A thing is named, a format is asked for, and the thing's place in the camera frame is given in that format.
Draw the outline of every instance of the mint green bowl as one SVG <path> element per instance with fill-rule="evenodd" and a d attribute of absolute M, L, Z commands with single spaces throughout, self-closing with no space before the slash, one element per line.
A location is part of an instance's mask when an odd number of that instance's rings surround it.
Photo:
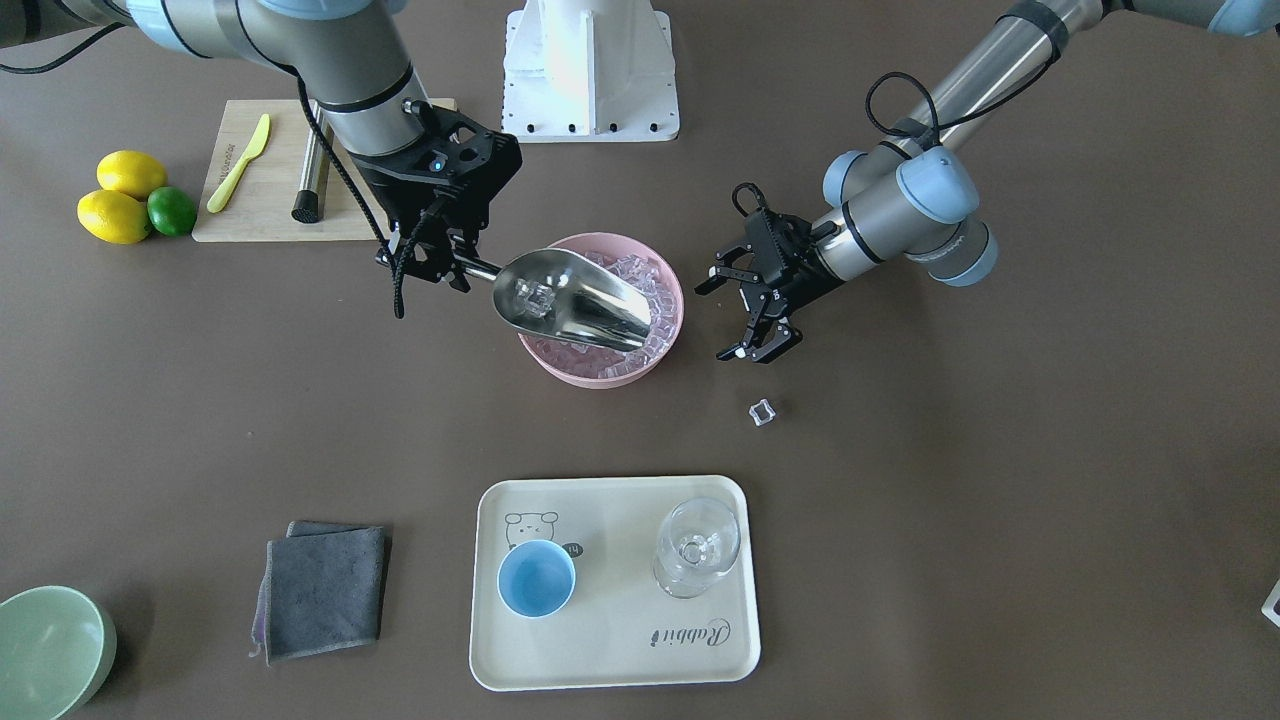
<path fill-rule="evenodd" d="M 84 593 L 32 588 L 0 605 L 0 717 L 54 720 L 88 702 L 115 660 L 115 625 Z"/>

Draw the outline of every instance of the gray towel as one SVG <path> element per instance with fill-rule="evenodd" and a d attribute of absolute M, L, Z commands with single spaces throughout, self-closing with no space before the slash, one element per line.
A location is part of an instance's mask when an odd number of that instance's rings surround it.
<path fill-rule="evenodd" d="M 385 557 L 379 527 L 300 520 L 268 542 L 251 632 L 266 664 L 372 644 Z"/>

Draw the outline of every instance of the black wire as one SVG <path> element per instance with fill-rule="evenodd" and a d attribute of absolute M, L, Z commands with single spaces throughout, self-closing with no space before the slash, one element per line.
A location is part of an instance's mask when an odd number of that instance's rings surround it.
<path fill-rule="evenodd" d="M 404 268 L 408 265 L 408 260 L 413 258 L 413 251 L 417 247 L 417 236 L 422 232 L 422 228 L 426 227 L 426 220 L 428 215 L 424 210 L 417 218 L 417 224 L 413 225 L 413 232 L 408 233 L 408 238 L 404 241 L 404 245 L 399 246 L 396 252 L 397 256 L 392 259 L 392 302 L 396 310 L 397 320 L 404 318 L 404 295 L 402 291 L 404 286 Z"/>
<path fill-rule="evenodd" d="M 873 126 L 876 126 L 876 129 L 893 137 L 911 137 L 911 133 L 904 129 L 884 127 L 884 124 L 879 122 L 879 118 L 876 117 L 876 110 L 872 109 L 872 99 L 876 97 L 876 91 L 879 90 L 879 86 L 884 85 L 886 82 L 893 78 L 905 79 L 906 82 L 911 83 L 915 87 L 915 90 L 920 91 L 920 95 L 924 96 L 924 102 L 928 104 L 929 106 L 929 119 L 933 122 L 931 128 L 933 129 L 934 133 L 937 133 L 941 129 L 941 123 L 938 122 L 938 106 L 937 104 L 933 102 L 933 96 L 929 95 L 929 88 L 924 87 L 924 83 L 915 79 L 914 76 L 910 76 L 908 73 L 901 73 L 897 70 L 882 74 L 879 79 L 872 83 L 870 88 L 867 91 L 867 118 L 872 122 Z"/>
<path fill-rule="evenodd" d="M 732 197 L 733 197 L 733 206 L 737 208 L 737 211 L 741 213 L 744 218 L 748 217 L 748 215 L 750 215 L 750 213 L 748 213 L 746 210 L 744 210 L 742 205 L 737 201 L 737 193 L 742 192 L 744 190 L 750 190 L 751 195 L 755 196 L 755 208 L 756 209 L 762 209 L 762 208 L 767 209 L 769 206 L 768 201 L 764 200 L 764 192 L 762 192 L 760 188 L 755 186 L 755 183 L 753 183 L 753 182 L 740 183 L 737 187 L 733 188 L 733 196 Z"/>
<path fill-rule="evenodd" d="M 884 82 L 887 82 L 890 79 L 895 79 L 895 78 L 897 78 L 897 79 L 905 79 L 906 82 L 911 83 L 911 86 L 914 86 L 915 90 L 918 90 L 920 92 L 922 97 L 924 97 L 924 102 L 929 108 L 929 120 L 932 122 L 932 126 L 929 127 L 929 129 L 933 131 L 934 136 L 937 136 L 938 133 L 941 133 L 945 129 L 951 129 L 954 127 L 963 126 L 965 123 L 977 120 L 978 118 L 980 118 L 980 117 L 983 117 L 983 115 L 986 115 L 988 113 L 993 113 L 993 111 L 998 110 L 1005 102 L 1009 102 L 1014 97 L 1018 97 L 1019 95 L 1021 95 L 1023 92 L 1025 92 L 1027 88 L 1029 88 L 1030 86 L 1036 85 L 1036 81 L 1038 81 L 1039 78 L 1044 77 L 1044 73 L 1048 72 L 1048 67 L 1051 64 L 1052 64 L 1052 61 L 1048 61 L 1048 63 L 1044 63 L 1043 65 L 1041 65 L 1039 69 L 1036 70 L 1036 73 L 1033 76 L 1030 76 L 1029 79 L 1027 79 L 1025 82 L 1023 82 L 1021 85 L 1019 85 L 1018 87 L 1015 87 L 1014 90 L 1011 90 L 1010 92 L 1005 94 L 998 100 L 991 102 L 989 105 L 982 108 L 980 110 L 975 110 L 973 113 L 969 113 L 968 115 L 961 115 L 961 117 L 959 117 L 959 118 L 956 118 L 956 119 L 954 119 L 954 120 L 951 120 L 951 122 L 948 122 L 946 124 L 938 122 L 938 106 L 937 106 L 937 102 L 934 102 L 933 95 L 931 95 L 929 90 L 927 87 L 924 87 L 924 83 L 922 83 L 919 79 L 916 79 L 915 77 L 913 77 L 913 76 L 910 76 L 908 73 L 896 72 L 896 70 L 891 72 L 891 73 L 884 73 L 883 76 L 879 77 L 879 79 L 877 79 L 874 83 L 872 83 L 870 88 L 867 91 L 867 102 L 865 102 L 865 105 L 867 105 L 867 118 L 872 122 L 873 126 L 876 126 L 876 129 L 883 132 L 887 136 L 891 136 L 891 137 L 914 137 L 914 135 L 910 133 L 910 132 L 908 132 L 908 131 L 897 129 L 897 128 L 891 128 L 891 127 L 884 127 L 884 123 L 879 122 L 879 118 L 876 117 L 876 111 L 872 109 L 872 100 L 876 96 L 876 91 L 879 90 L 879 86 L 884 85 Z"/>
<path fill-rule="evenodd" d="M 298 78 L 298 101 L 302 102 L 302 114 L 307 118 L 307 126 L 311 132 L 315 133 L 316 140 L 320 141 L 320 146 L 324 147 L 325 155 L 329 156 L 329 163 L 333 164 L 333 169 L 338 170 L 338 177 L 342 178 L 342 183 L 347 186 L 351 196 L 356 199 L 356 205 L 360 206 L 360 211 L 365 215 L 365 222 L 374 231 L 374 237 L 383 247 L 388 247 L 387 236 L 383 234 L 383 228 L 378 227 L 378 220 L 374 219 L 374 213 L 369 209 L 369 204 L 365 202 L 365 196 L 360 193 L 360 188 L 356 187 L 355 181 L 351 179 L 351 174 L 347 173 L 347 168 L 343 167 L 342 160 L 338 159 L 338 154 L 333 151 L 333 145 L 329 140 L 320 132 L 320 123 L 316 122 L 315 114 L 311 113 L 311 102 L 307 101 L 307 83 L 303 82 L 302 76 L 294 74 Z"/>
<path fill-rule="evenodd" d="M 293 77 L 298 78 L 298 101 L 302 102 L 302 114 L 307 118 L 307 126 L 311 127 L 311 132 L 316 135 L 320 141 L 320 146 L 324 147 L 325 155 L 329 156 L 329 163 L 333 164 L 333 169 L 338 170 L 338 177 L 342 178 L 342 183 L 347 186 L 351 196 L 356 199 L 356 205 L 360 206 L 360 211 L 365 215 L 365 222 L 374 231 L 374 237 L 378 238 L 379 245 L 383 250 L 389 250 L 390 243 L 387 241 L 387 236 L 383 234 L 383 228 L 378 227 L 378 220 L 374 219 L 372 210 L 369 209 L 369 204 L 365 202 L 365 196 L 360 193 L 360 188 L 351 179 L 351 174 L 347 173 L 347 168 L 343 167 L 342 160 L 338 159 L 338 154 L 333 151 L 333 145 L 325 138 L 324 133 L 320 132 L 320 123 L 316 122 L 315 114 L 311 111 L 311 104 L 307 102 L 307 83 L 302 81 L 302 76 L 293 73 Z M 424 214 L 419 218 L 417 225 L 413 227 L 413 232 L 410 233 L 404 243 L 398 249 L 396 255 L 390 252 L 385 254 L 385 258 L 392 265 L 392 309 L 396 313 L 396 319 L 404 318 L 404 296 L 401 288 L 404 283 L 404 266 L 406 259 L 412 256 L 413 249 L 417 246 L 417 234 L 421 232 L 422 227 L 426 224 L 426 215 Z"/>
<path fill-rule="evenodd" d="M 1004 105 L 1005 102 L 1009 102 L 1014 97 L 1018 97 L 1024 91 L 1027 91 L 1028 87 L 1036 85 L 1036 81 L 1038 81 L 1039 78 L 1044 77 L 1044 73 L 1048 72 L 1048 67 L 1052 63 L 1044 63 L 1043 65 L 1041 65 L 1039 69 L 1036 70 L 1036 74 L 1030 77 L 1030 79 L 1028 79 L 1023 85 L 1018 86 L 1015 90 L 1012 90 L 1011 92 L 1009 92 L 1007 95 L 1005 95 L 1000 100 L 996 100 L 995 102 L 992 102 L 991 105 L 987 105 L 982 110 L 978 110 L 978 111 L 974 111 L 974 113 L 969 113 L 968 115 L 961 115 L 961 117 L 951 120 L 950 123 L 942 126 L 938 129 L 950 129 L 950 128 L 954 128 L 954 127 L 959 127 L 959 126 L 963 126 L 963 124 L 965 124 L 965 123 L 968 123 L 970 120 L 977 120 L 978 118 L 986 115 L 987 113 L 993 113 L 993 111 L 998 110 L 1001 105 Z"/>
<path fill-rule="evenodd" d="M 36 74 L 40 74 L 40 73 L 47 73 L 49 70 L 54 70 L 54 69 L 58 69 L 58 68 L 63 67 L 64 64 L 67 64 L 67 60 L 70 60 L 76 55 L 79 55 L 81 53 L 88 50 L 90 45 L 93 45 L 99 40 L 102 40 L 104 37 L 106 37 L 108 35 L 110 35 L 110 33 L 120 29 L 122 27 L 124 27 L 124 26 L 120 24 L 120 23 L 111 23 L 111 24 L 104 27 L 102 29 L 100 29 L 100 31 L 95 32 L 93 35 L 88 36 L 87 38 L 84 38 L 84 41 L 81 42 L 79 45 L 77 45 L 76 47 L 72 47 L 70 50 L 68 50 L 65 55 L 63 55 L 61 58 L 58 58 L 52 63 L 49 63 L 49 64 L 45 64 L 45 65 L 40 65 L 37 68 L 15 68 L 13 65 L 3 65 L 3 64 L 0 64 L 0 70 L 4 70 L 6 73 L 13 73 L 15 76 L 36 76 Z"/>

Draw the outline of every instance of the light blue cup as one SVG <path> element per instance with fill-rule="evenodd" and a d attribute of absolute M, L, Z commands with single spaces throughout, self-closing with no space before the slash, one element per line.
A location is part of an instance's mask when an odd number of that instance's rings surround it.
<path fill-rule="evenodd" d="M 517 544 L 498 568 L 502 602 L 525 618 L 545 618 L 564 607 L 576 583 L 568 552 L 552 541 Z"/>

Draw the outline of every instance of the yellow knife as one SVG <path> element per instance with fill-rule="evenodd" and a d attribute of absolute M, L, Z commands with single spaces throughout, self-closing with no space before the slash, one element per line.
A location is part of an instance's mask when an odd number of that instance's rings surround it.
<path fill-rule="evenodd" d="M 209 197 L 209 202 L 205 209 L 210 213 L 220 213 L 223 208 L 227 206 L 227 201 L 232 199 L 232 193 L 236 192 L 236 183 L 239 182 L 239 177 L 244 174 L 244 168 L 262 154 L 266 149 L 266 138 L 271 135 L 271 115 L 266 113 L 262 114 L 257 120 L 257 128 L 253 131 L 253 137 L 250 138 L 248 145 L 244 146 L 244 152 L 241 154 L 239 160 L 236 160 L 236 167 L 232 172 L 227 173 L 227 179 L 218 186 L 218 190 Z"/>

